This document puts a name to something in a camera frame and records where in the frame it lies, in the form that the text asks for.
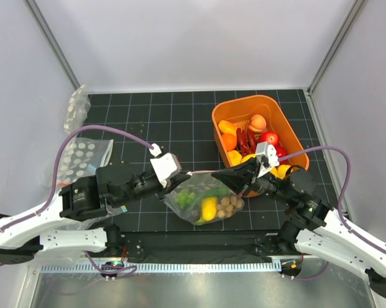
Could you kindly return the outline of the green grapes bunch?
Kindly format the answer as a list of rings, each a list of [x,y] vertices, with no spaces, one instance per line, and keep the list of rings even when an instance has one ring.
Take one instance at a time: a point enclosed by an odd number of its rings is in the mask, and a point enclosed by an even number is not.
[[[182,209],[192,204],[195,200],[195,193],[188,189],[181,190],[176,196],[177,205]]]

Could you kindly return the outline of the green chili pepper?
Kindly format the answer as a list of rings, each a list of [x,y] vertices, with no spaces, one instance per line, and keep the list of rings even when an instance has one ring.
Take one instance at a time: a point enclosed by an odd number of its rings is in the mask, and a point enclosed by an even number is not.
[[[196,193],[193,203],[200,202],[204,198],[209,197],[223,197],[229,195],[231,192],[228,188],[212,188],[206,191]]]

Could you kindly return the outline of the pink dotted zip bag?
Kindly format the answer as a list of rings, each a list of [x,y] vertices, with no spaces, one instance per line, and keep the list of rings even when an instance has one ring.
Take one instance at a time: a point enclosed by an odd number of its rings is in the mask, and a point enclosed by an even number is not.
[[[215,223],[242,210],[244,200],[211,171],[180,173],[167,186],[164,204],[193,225]]]

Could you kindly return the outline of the brown longan cluster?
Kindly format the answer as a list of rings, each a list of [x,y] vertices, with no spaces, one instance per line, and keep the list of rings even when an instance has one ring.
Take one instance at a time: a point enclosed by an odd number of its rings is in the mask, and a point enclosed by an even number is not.
[[[230,218],[236,212],[240,211],[243,206],[244,201],[235,195],[221,197],[216,204],[216,218]]]

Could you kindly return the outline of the dark purple fruit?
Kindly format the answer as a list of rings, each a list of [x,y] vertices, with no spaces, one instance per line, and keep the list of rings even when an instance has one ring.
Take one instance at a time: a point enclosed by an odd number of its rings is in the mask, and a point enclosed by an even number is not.
[[[199,209],[190,209],[186,211],[186,219],[188,221],[198,221],[201,218],[201,211]]]

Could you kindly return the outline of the yellow lemon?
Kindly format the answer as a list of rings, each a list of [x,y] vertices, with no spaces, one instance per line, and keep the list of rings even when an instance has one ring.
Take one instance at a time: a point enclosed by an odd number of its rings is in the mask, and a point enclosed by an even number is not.
[[[204,198],[201,202],[201,214],[203,221],[214,220],[217,213],[217,197]]]

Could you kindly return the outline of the yellow mango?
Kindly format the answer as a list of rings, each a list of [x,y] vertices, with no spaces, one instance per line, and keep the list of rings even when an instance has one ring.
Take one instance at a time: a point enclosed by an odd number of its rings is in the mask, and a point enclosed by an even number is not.
[[[273,167],[270,170],[270,174],[274,175],[278,179],[283,179],[295,170],[300,169],[298,165],[282,164],[278,167]]]

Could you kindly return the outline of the orange plastic basket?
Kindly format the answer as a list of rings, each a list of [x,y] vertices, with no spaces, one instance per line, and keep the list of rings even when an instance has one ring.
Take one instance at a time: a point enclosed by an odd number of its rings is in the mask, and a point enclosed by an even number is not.
[[[227,154],[228,151],[226,151],[222,143],[222,134],[218,129],[218,123],[221,120],[226,120],[234,123],[238,128],[246,130],[248,129],[247,125],[249,120],[254,114],[259,114],[266,119],[267,130],[265,132],[275,132],[279,136],[279,146],[284,147],[288,152],[287,156],[281,158],[278,157],[279,166],[282,164],[298,165],[300,169],[307,170],[310,161],[308,156],[301,152],[303,147],[296,137],[288,119],[279,107],[278,102],[271,97],[264,95],[233,99],[220,103],[214,107],[211,116],[214,125],[214,137],[225,169],[234,166],[231,166]],[[257,141],[262,133],[254,133]],[[252,192],[248,197],[256,196],[258,194],[259,193],[257,192]]]

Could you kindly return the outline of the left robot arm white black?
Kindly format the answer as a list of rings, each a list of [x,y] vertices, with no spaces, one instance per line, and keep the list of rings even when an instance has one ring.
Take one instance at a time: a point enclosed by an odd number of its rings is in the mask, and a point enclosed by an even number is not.
[[[125,240],[114,224],[102,220],[133,201],[164,197],[189,180],[177,170],[161,178],[154,169],[141,174],[125,165],[99,167],[95,175],[79,178],[42,205],[16,216],[0,214],[0,266],[56,259],[73,253],[119,255]]]

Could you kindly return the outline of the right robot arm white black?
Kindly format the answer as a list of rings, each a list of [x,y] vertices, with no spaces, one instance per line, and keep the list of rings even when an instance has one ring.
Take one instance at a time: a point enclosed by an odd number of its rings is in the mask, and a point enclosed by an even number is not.
[[[386,243],[364,232],[323,200],[307,170],[290,167],[284,178],[264,173],[252,158],[244,164],[213,173],[236,194],[254,191],[287,206],[288,216],[273,245],[283,254],[314,255],[368,282],[386,299]]]

